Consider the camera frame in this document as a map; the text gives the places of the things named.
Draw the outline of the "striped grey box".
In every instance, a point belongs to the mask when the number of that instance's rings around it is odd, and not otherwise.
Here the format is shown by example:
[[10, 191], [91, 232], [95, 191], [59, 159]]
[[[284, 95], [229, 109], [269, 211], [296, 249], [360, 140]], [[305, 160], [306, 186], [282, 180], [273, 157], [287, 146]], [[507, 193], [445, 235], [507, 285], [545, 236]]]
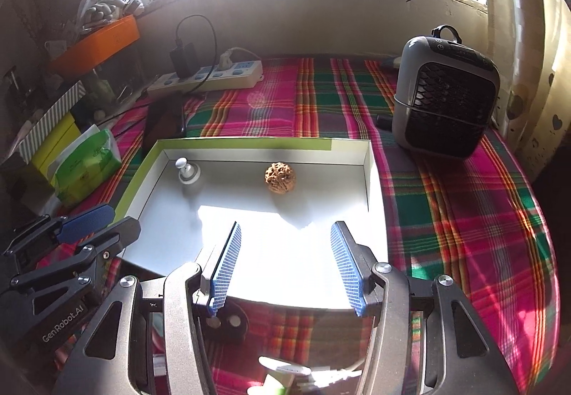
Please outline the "striped grey box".
[[49, 133], [84, 95], [86, 95], [86, 89], [82, 81], [77, 81], [32, 126], [31, 130], [16, 147], [17, 152], [25, 163], [31, 161], [34, 154], [45, 141], [45, 138], [49, 136]]

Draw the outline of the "white power strip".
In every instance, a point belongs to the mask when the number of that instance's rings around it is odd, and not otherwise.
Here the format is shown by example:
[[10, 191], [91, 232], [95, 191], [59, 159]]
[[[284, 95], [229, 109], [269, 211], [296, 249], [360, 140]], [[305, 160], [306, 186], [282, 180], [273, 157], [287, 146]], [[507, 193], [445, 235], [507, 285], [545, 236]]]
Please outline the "white power strip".
[[175, 73], [159, 77], [147, 88], [148, 96], [160, 98], [172, 93], [212, 92], [254, 88], [263, 79], [261, 61], [235, 62], [230, 69], [204, 66], [194, 76], [181, 79]]

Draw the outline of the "orange tray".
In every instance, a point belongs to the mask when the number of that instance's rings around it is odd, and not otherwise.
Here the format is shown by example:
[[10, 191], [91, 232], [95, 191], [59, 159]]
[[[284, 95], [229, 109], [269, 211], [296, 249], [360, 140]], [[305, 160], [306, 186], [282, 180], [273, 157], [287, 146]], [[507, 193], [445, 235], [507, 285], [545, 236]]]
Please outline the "orange tray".
[[130, 46], [140, 38], [135, 16], [129, 15], [87, 35], [51, 61], [47, 72], [72, 81]]

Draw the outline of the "black smartphone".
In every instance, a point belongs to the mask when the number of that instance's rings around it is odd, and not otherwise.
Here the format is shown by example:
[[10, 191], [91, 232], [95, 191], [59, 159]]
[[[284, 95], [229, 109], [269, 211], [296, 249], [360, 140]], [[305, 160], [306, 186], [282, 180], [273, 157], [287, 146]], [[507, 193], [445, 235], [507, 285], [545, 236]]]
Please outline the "black smartphone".
[[183, 95], [180, 92], [150, 104], [142, 138], [141, 151], [147, 155], [156, 141], [181, 138], [185, 134]]

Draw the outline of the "yellow cardboard box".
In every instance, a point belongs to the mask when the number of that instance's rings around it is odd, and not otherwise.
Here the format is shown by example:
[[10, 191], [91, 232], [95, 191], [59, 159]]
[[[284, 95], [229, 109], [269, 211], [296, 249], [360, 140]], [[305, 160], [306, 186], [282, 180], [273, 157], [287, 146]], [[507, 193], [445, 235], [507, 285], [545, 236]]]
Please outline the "yellow cardboard box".
[[31, 163], [46, 177], [49, 165], [79, 136], [75, 118], [68, 112], [42, 141], [32, 156]]

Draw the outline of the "small silver knob stand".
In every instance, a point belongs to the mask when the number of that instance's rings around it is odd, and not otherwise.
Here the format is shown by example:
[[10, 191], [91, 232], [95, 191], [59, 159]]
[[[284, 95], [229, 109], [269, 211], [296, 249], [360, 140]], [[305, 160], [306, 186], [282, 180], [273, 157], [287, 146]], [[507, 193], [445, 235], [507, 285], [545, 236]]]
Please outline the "small silver knob stand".
[[201, 170], [197, 163], [190, 162], [186, 157], [179, 157], [174, 165], [178, 171], [179, 181], [183, 185], [191, 185], [199, 180]]

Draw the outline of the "green tissue pack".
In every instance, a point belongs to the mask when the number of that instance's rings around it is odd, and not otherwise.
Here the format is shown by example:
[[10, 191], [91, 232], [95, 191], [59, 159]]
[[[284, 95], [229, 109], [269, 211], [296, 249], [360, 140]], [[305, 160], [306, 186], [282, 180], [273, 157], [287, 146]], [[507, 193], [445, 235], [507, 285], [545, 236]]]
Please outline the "green tissue pack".
[[113, 176], [121, 163], [111, 131], [91, 125], [49, 164], [47, 178], [62, 205], [73, 208]]

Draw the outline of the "light brown walnut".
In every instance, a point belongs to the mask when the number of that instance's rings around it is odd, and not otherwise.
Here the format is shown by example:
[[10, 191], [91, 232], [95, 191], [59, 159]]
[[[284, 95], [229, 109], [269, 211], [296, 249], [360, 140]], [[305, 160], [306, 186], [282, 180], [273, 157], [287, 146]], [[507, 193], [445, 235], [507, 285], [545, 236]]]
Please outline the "light brown walnut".
[[264, 182], [271, 192], [284, 195], [295, 188], [296, 174], [291, 165], [275, 162], [265, 170]]

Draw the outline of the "grey portable fan heater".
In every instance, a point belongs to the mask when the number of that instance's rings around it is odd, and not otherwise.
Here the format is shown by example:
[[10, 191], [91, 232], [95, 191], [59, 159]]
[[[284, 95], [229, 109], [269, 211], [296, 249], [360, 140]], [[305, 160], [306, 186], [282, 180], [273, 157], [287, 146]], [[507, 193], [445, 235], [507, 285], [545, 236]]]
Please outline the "grey portable fan heater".
[[499, 94], [494, 62], [439, 25], [401, 53], [392, 134], [411, 151], [468, 158], [492, 119]]

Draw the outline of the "white plug in strip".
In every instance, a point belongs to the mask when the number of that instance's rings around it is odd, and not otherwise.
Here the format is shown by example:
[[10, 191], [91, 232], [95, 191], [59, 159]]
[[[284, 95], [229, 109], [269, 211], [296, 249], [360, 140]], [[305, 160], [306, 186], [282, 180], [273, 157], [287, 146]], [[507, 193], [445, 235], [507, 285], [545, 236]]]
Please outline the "white plug in strip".
[[246, 53], [246, 54], [252, 56], [257, 61], [261, 60], [261, 57], [258, 56], [256, 53], [252, 52], [251, 50], [248, 50], [248, 49], [243, 48], [243, 47], [231, 47], [230, 49], [227, 49], [226, 51], [224, 51], [222, 55], [220, 55], [220, 59], [219, 59], [219, 63], [218, 63], [218, 69], [219, 70], [227, 70], [227, 69], [230, 69], [232, 67], [233, 62], [232, 62], [231, 57], [235, 52]]

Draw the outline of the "plastic bags pile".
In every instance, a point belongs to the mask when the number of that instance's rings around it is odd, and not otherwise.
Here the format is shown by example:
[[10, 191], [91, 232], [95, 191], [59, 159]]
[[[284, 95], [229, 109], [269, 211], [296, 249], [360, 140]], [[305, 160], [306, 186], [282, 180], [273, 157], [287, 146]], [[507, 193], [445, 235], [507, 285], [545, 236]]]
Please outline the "plastic bags pile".
[[81, 0], [76, 12], [78, 35], [88, 35], [119, 19], [143, 14], [142, 0]]

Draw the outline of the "white shallow cardboard box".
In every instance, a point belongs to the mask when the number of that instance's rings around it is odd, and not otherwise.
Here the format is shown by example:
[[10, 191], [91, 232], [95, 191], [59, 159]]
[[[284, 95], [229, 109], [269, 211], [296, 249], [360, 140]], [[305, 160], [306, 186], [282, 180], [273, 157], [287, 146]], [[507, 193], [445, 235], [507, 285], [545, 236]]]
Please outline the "white shallow cardboard box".
[[[186, 157], [201, 174], [178, 178]], [[295, 188], [271, 192], [265, 170], [291, 165]], [[140, 221], [140, 237], [123, 259], [166, 276], [202, 263], [237, 222], [241, 249], [231, 297], [296, 308], [347, 310], [348, 296], [331, 250], [330, 232], [344, 221], [378, 261], [388, 258], [387, 227], [373, 146], [329, 138], [186, 138], [155, 144], [116, 207]]]

